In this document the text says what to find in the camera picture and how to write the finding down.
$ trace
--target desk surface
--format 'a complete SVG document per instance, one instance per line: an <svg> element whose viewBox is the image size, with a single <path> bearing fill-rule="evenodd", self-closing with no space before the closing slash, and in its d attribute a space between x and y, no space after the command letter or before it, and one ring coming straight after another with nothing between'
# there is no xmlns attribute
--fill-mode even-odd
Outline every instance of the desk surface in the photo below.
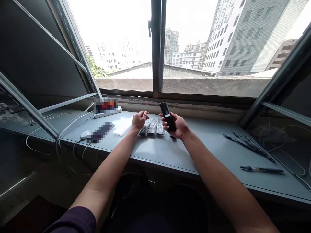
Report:
<svg viewBox="0 0 311 233"><path fill-rule="evenodd" d="M58 131L64 129L71 122L72 118L81 113L81 111L67 109L56 109L51 112L53 116L65 112L72 112L72 114L60 116L50 121ZM115 124L113 130L99 143L92 143L89 146L98 150L111 152L123 138L115 135L113 131L120 128L122 123L130 119L134 114L134 112L121 112L97 119L91 118L82 126L78 127L91 116L91 114L87 115L74 123L62 140L75 143L79 140L82 132L87 130L93 132L103 124L103 122L113 122ZM153 114L149 114L149 116L150 118L160 118L158 115ZM24 117L25 119L22 121L12 120L6 123L0 123L0 127L24 134L29 134L38 128L38 125L28 126L27 123L30 121L30 117L27 115ZM263 172L247 172L240 169L242 165L284 168L280 164L273 164L268 159L222 136L223 134L233 136L232 132L235 132L241 136L246 135L250 137L239 125L191 118L185 118L185 121L211 153L248 188L311 204L311 193L287 170L285 170L283 174L270 174ZM34 136L54 141L44 130L36 131ZM87 142L82 141L79 144L86 145ZM134 145L131 157L133 159L143 160L198 175L198 171L183 143L178 139L171 139L168 133L164 137L137 136L137 141Z"/></svg>

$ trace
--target green foliage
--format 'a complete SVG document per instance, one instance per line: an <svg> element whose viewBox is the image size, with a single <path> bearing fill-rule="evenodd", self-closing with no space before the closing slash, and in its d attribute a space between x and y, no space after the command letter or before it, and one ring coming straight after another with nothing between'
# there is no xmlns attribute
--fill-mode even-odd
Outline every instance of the green foliage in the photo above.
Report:
<svg viewBox="0 0 311 233"><path fill-rule="evenodd" d="M87 54L86 57L95 78L109 77L109 74L103 68L93 63L90 55Z"/></svg>

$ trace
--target hand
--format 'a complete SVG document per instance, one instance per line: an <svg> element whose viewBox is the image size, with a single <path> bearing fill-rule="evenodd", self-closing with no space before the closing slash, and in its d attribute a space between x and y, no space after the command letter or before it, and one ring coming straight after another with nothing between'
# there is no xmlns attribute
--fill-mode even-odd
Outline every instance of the hand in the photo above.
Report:
<svg viewBox="0 0 311 233"><path fill-rule="evenodd" d="M137 131L137 133L138 133L142 129L142 127L144 126L145 121L147 119L149 119L147 114L149 114L149 112L147 112L147 111L140 111L139 113L135 114L133 116L131 129Z"/></svg>
<svg viewBox="0 0 311 233"><path fill-rule="evenodd" d="M159 116L162 117L163 129L165 129L167 132L169 132L169 134L172 135L173 137L178 138L180 140L183 140L185 138L186 134L188 134L190 132L190 129L189 129L187 123L185 122L185 120L181 116L178 116L177 114L171 112L171 116L172 116L173 121L175 122L175 125L176 125L176 131L168 131L169 126L167 125L167 122L165 121L163 114L160 113Z"/></svg>

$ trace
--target white sky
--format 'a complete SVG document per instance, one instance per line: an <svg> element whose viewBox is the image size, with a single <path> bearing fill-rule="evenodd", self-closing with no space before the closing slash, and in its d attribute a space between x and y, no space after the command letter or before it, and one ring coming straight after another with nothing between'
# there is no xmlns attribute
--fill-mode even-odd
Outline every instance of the white sky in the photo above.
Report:
<svg viewBox="0 0 311 233"><path fill-rule="evenodd" d="M124 41L139 46L142 60L152 60L148 35L151 0L68 0L85 44ZM179 52L189 43L207 41L217 0L167 0L166 28L179 32ZM285 39L297 39L311 21L311 1Z"/></svg>

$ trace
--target remote control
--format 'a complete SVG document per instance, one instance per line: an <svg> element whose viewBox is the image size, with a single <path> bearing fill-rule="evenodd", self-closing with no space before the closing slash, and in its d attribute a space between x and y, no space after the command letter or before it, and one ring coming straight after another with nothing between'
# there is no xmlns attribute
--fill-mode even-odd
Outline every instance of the remote control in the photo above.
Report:
<svg viewBox="0 0 311 233"><path fill-rule="evenodd" d="M171 112L169 111L167 102L160 103L160 108L161 108L163 117L165 121L167 122L167 125L169 126L168 131L176 131L176 126L171 116Z"/></svg>

